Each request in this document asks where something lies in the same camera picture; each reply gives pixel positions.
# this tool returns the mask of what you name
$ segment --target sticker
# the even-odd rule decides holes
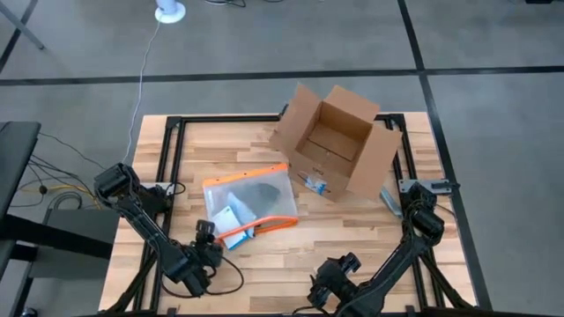
[[[323,191],[325,190],[325,186],[327,182],[324,180],[320,180],[316,177],[308,176],[306,178],[306,187],[315,191],[319,195],[323,195]]]

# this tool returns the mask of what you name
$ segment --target concrete floor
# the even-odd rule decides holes
[[[4,0],[21,15],[26,0]],[[564,4],[517,0],[406,1],[426,67],[564,64]],[[248,0],[246,9],[184,1],[188,17],[161,26],[145,74],[414,68],[396,0]],[[42,123],[104,166],[125,153],[137,84],[1,86],[14,78],[136,76],[156,22],[153,0],[39,1],[27,23],[45,43],[20,37],[0,73],[0,120]],[[13,32],[0,17],[0,49]],[[562,73],[430,77],[462,184],[466,214],[493,308],[564,314],[560,264]],[[144,114],[277,112],[300,81],[321,95],[333,85],[381,103],[426,111],[417,77],[334,77],[148,83]],[[90,180],[97,172],[40,138],[36,152]],[[17,196],[17,203],[37,197]],[[36,221],[44,209],[14,209]],[[8,312],[24,263],[0,283]],[[41,316],[94,313],[104,276],[34,282],[28,305]]]

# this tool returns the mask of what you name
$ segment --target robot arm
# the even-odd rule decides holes
[[[370,280],[355,285],[346,277],[348,272],[360,268],[360,261],[353,253],[340,259],[328,259],[317,270],[316,276],[311,277],[313,286],[308,301],[314,307],[323,307],[332,292],[340,299],[334,314],[336,317],[378,316],[384,305],[384,297],[399,278],[413,262],[441,241],[444,221],[433,213],[436,196],[420,184],[413,185],[407,195],[410,203],[403,222],[407,230],[388,260]],[[438,269],[431,270],[431,273],[439,274],[441,281],[447,284],[445,286],[449,286]]]
[[[143,209],[139,194],[148,189],[141,186],[131,167],[121,163],[98,175],[94,190],[104,205],[120,212],[151,246],[166,277],[182,282],[193,296],[205,293],[211,281],[204,267],[217,268],[223,254],[221,245],[213,242],[213,223],[199,220],[197,239],[189,246],[169,239]]]

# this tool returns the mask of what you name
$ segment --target box flap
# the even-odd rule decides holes
[[[380,106],[374,102],[338,85],[333,86],[329,96],[324,101],[366,122],[373,122],[380,112]]]
[[[402,133],[399,131],[373,124],[346,189],[356,195],[378,200],[401,137]]]
[[[296,147],[315,115],[321,100],[306,86],[298,84],[293,98],[271,136],[272,145],[288,156]]]

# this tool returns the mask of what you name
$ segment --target small box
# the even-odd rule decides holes
[[[401,142],[401,132],[375,124],[379,111],[337,85],[325,100],[298,85],[270,142],[288,157],[290,178],[317,194],[336,201],[348,190],[378,200]]]

